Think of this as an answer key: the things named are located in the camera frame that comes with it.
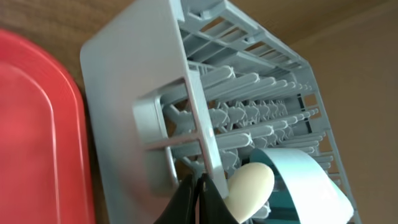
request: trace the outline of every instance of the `red plastic tray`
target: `red plastic tray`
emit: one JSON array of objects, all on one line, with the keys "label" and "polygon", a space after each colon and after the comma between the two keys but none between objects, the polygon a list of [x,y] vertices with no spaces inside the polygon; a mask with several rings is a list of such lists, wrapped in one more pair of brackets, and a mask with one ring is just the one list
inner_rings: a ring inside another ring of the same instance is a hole
[{"label": "red plastic tray", "polygon": [[4,30],[0,30],[0,223],[95,223],[78,88],[48,53]]}]

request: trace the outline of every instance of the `rack tine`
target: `rack tine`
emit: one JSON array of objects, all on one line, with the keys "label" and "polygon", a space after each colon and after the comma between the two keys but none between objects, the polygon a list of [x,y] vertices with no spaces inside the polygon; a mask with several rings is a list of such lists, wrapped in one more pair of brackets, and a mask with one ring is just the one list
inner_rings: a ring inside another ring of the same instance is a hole
[{"label": "rack tine", "polygon": [[270,110],[270,117],[272,119],[277,118],[277,113],[278,113],[278,106],[274,104],[274,102],[270,102],[268,104],[269,110]]},{"label": "rack tine", "polygon": [[286,128],[286,139],[290,139],[293,136],[293,128],[288,126]]},{"label": "rack tine", "polygon": [[[280,180],[279,182],[281,182],[281,183],[275,182],[276,189],[274,188],[274,191],[286,189],[285,183],[282,180]],[[271,209],[269,207],[269,202],[267,202],[251,218],[266,219],[270,212],[271,212]]]},{"label": "rack tine", "polygon": [[244,106],[244,110],[246,111],[248,121],[254,120],[260,115],[259,108],[255,105]]},{"label": "rack tine", "polygon": [[329,178],[341,178],[341,174],[339,173],[333,173],[333,174],[328,174]]},{"label": "rack tine", "polygon": [[266,103],[264,101],[262,101],[259,105],[257,105],[257,108],[259,109],[260,121],[268,120],[271,110],[266,105]]},{"label": "rack tine", "polygon": [[317,162],[331,162],[333,161],[333,156],[314,156],[312,157]]},{"label": "rack tine", "polygon": [[301,151],[303,151],[307,154],[311,154],[311,153],[315,152],[315,149],[313,147],[300,147],[298,149],[300,149]]},{"label": "rack tine", "polygon": [[290,143],[298,143],[298,142],[306,142],[306,141],[322,141],[323,137],[322,136],[314,136],[314,137],[307,137],[307,138],[301,138],[301,139],[289,139],[284,141],[286,144]]},{"label": "rack tine", "polygon": [[288,98],[288,97],[290,97],[290,96],[297,95],[297,94],[299,94],[299,93],[302,94],[302,93],[309,92],[309,91],[312,90],[312,87],[311,87],[310,85],[304,85],[304,86],[306,87],[305,90],[296,90],[296,91],[292,91],[292,92],[289,92],[289,93],[280,95],[280,96],[278,96],[278,97],[276,97],[276,98],[284,99],[284,98]]},{"label": "rack tine", "polygon": [[264,96],[267,96],[269,94],[275,93],[277,91],[283,90],[284,88],[290,88],[292,87],[293,84],[288,83],[286,80],[279,80],[276,82],[275,85],[272,85],[264,90],[258,90],[254,93],[251,94],[245,94],[243,96],[240,96],[237,98],[238,101],[243,101],[243,100],[260,100],[263,99]]},{"label": "rack tine", "polygon": [[278,92],[271,93],[271,94],[264,96],[264,100],[273,100],[275,98],[278,98],[278,96],[280,96],[280,95],[291,93],[291,92],[297,91],[302,88],[302,85],[299,83],[290,82],[289,84],[287,87],[279,90]]},{"label": "rack tine", "polygon": [[283,103],[276,103],[279,111],[278,116],[286,116],[287,115],[287,109],[286,106]]},{"label": "rack tine", "polygon": [[222,98],[220,98],[218,101],[220,102],[227,102],[231,100],[235,100],[236,98],[243,96],[243,95],[248,95],[256,91],[261,91],[266,88],[269,88],[270,86],[273,86],[276,84],[276,80],[273,77],[269,78],[263,78],[260,79],[257,83],[251,86],[246,86],[245,88],[241,88],[239,90],[236,90],[234,92],[228,93]]},{"label": "rack tine", "polygon": [[278,137],[278,142],[282,142],[285,139],[285,131],[284,130],[275,130],[275,134]]},{"label": "rack tine", "polygon": [[274,130],[285,129],[287,127],[286,121],[271,121],[261,122],[244,128],[234,129],[229,133],[249,133],[252,139],[270,136]]},{"label": "rack tine", "polygon": [[266,136],[266,139],[271,146],[275,146],[278,136],[276,134],[271,134],[270,136]]},{"label": "rack tine", "polygon": [[318,141],[308,141],[308,142],[299,142],[299,143],[293,143],[293,144],[285,144],[285,142],[280,143],[281,147],[288,147],[288,148],[297,148],[297,147],[314,147],[314,146],[319,146]]},{"label": "rack tine", "polygon": [[291,140],[294,139],[305,139],[305,138],[310,138],[310,137],[315,137],[315,136],[321,136],[321,137],[325,137],[326,136],[326,132],[316,132],[316,133],[310,133],[310,134],[303,134],[303,135],[299,135],[299,136],[292,136],[290,137]]},{"label": "rack tine", "polygon": [[337,186],[341,185],[341,180],[332,180]]},{"label": "rack tine", "polygon": [[[219,134],[216,136],[219,151],[234,149],[236,147],[248,146],[252,143],[251,137],[246,133]],[[171,147],[174,158],[180,159],[187,156],[201,155],[199,142],[190,142]]]},{"label": "rack tine", "polygon": [[253,139],[253,143],[258,149],[265,149],[268,146],[268,141],[266,138]]},{"label": "rack tine", "polygon": [[206,172],[205,164],[203,162],[191,161],[187,157],[183,157],[180,160],[186,166],[191,168],[191,170],[193,171],[193,173],[195,175],[196,180],[199,179],[204,172]]},{"label": "rack tine", "polygon": [[328,170],[331,168],[330,162],[319,162],[319,165],[322,167],[323,170]]},{"label": "rack tine", "polygon": [[235,154],[230,151],[220,151],[220,157],[221,157],[221,161],[223,163],[224,170],[230,169],[239,160],[238,154]]},{"label": "rack tine", "polygon": [[228,93],[237,91],[241,88],[251,86],[259,82],[259,75],[256,73],[250,73],[243,75],[239,78],[235,78],[232,81],[221,83],[217,86],[213,86],[205,90],[205,96],[207,101],[212,101],[218,98],[222,98]]},{"label": "rack tine", "polygon": [[318,113],[318,109],[304,111],[299,114],[287,115],[287,116],[283,116],[283,117],[280,117],[277,119],[272,119],[270,121],[286,121],[288,125],[292,125],[292,124],[295,124],[298,121],[301,121],[305,118],[309,118],[311,115],[314,115],[316,113]]},{"label": "rack tine", "polygon": [[312,153],[312,155],[311,155],[311,156],[319,156],[319,155],[320,155],[320,152],[319,152],[319,146],[317,146],[317,147],[313,147],[313,148],[314,148],[315,152],[314,152],[314,153]]},{"label": "rack tine", "polygon": [[[219,127],[225,123],[229,118],[227,112],[221,109],[210,109],[209,115],[211,123],[214,127]],[[190,111],[179,111],[174,105],[165,106],[163,112],[177,124],[176,134],[180,134],[189,130],[195,129],[195,123],[193,122],[193,115]]]},{"label": "rack tine", "polygon": [[227,130],[232,130],[233,124],[236,124],[247,117],[245,109],[240,107],[229,107],[223,103],[221,105],[221,109],[226,111],[229,117],[229,121],[227,122]]},{"label": "rack tine", "polygon": [[[235,78],[233,69],[229,66],[222,66],[200,77],[201,84],[204,90],[209,89],[217,84],[224,82],[232,82]],[[180,84],[167,90],[161,97],[161,102],[165,105],[171,105],[188,98],[185,84]]]}]

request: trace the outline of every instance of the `wooden surface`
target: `wooden surface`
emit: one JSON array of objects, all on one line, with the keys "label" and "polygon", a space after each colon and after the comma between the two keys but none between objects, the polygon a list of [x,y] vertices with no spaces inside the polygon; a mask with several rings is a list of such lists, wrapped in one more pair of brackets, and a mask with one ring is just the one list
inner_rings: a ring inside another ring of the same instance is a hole
[{"label": "wooden surface", "polygon": [[[232,2],[280,39],[293,44],[385,1],[232,0]],[[71,73],[84,97],[79,61],[80,48],[130,3],[132,0],[0,0],[0,28],[18,33],[51,53]],[[108,223],[98,162],[94,145],[92,141],[90,143],[96,219],[99,224]]]}]

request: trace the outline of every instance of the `gray plastic dish rack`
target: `gray plastic dish rack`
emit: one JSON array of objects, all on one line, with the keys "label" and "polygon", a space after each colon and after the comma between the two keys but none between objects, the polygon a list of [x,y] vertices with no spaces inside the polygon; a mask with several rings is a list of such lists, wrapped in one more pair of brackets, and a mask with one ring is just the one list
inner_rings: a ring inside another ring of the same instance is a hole
[{"label": "gray plastic dish rack", "polygon": [[253,149],[288,147],[335,161],[361,224],[311,66],[230,2],[137,0],[80,56],[111,223],[153,223],[177,160],[225,197]]}]

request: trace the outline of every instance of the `dish rack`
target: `dish rack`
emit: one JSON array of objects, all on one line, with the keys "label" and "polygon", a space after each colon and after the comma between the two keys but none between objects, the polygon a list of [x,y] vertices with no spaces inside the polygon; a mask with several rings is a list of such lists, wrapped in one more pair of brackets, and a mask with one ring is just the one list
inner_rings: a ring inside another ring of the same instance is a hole
[{"label": "dish rack", "polygon": [[80,58],[111,223],[153,223],[179,162],[226,197],[226,176],[253,149],[295,148],[344,189],[361,224],[311,66],[230,2],[137,0]]}]

